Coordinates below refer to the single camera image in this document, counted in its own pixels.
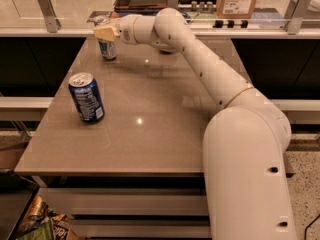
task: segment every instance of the metal bracket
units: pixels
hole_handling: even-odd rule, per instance
[[[57,19],[50,0],[38,0],[46,28],[49,33],[56,33],[61,28],[61,23]]]
[[[311,0],[298,0],[296,6],[292,7],[293,9],[287,10],[285,18],[291,18],[286,26],[288,34],[295,35],[299,33],[303,17],[308,10],[310,2]]]

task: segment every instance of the soda can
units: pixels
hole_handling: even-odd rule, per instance
[[[110,16],[100,15],[93,19],[95,26],[103,26],[110,23]],[[101,56],[105,60],[114,60],[117,57],[116,45],[112,41],[98,39]]]
[[[98,84],[90,73],[71,76],[69,90],[82,121],[93,123],[104,117]]]

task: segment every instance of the white robotic arm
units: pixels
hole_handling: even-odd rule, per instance
[[[283,152],[291,129],[286,116],[205,46],[183,16],[128,15],[120,39],[183,54],[221,110],[203,141],[203,166],[212,238],[295,240]]]

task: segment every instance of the white machine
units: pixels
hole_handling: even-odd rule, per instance
[[[183,16],[128,15],[120,39],[183,54],[220,109],[203,140],[203,165],[214,240],[295,240],[283,153],[291,128],[261,92],[206,47]]]

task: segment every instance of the orange box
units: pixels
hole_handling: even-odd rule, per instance
[[[257,0],[217,0],[217,14],[221,19],[250,19]]]

